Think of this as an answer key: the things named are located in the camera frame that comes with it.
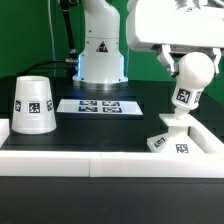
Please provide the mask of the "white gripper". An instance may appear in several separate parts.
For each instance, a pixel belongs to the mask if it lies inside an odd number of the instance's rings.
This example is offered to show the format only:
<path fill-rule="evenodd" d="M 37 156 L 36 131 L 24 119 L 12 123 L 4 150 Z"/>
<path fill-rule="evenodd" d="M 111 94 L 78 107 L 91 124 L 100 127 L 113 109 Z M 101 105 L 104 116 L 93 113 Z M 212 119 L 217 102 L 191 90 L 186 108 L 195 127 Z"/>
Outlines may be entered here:
<path fill-rule="evenodd" d="M 129 0 L 126 39 L 135 51 L 158 50 L 157 59 L 170 77 L 179 74 L 174 47 L 213 48 L 215 74 L 224 49 L 224 9 L 201 4 L 178 7 L 177 0 Z"/>

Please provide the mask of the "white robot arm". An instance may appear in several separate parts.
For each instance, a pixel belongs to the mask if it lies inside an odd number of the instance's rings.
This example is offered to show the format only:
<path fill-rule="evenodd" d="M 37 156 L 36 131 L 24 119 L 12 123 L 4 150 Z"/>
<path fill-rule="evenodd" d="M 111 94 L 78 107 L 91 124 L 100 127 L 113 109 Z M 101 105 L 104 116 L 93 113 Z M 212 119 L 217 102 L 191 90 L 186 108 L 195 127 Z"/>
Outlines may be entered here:
<path fill-rule="evenodd" d="M 81 0 L 85 47 L 73 82 L 91 89 L 125 85 L 119 51 L 120 14 L 106 0 Z M 224 51 L 224 2 L 219 0 L 128 0 L 126 41 L 136 51 L 155 51 L 170 76 L 179 74 L 176 55 L 207 54 L 214 65 Z"/>

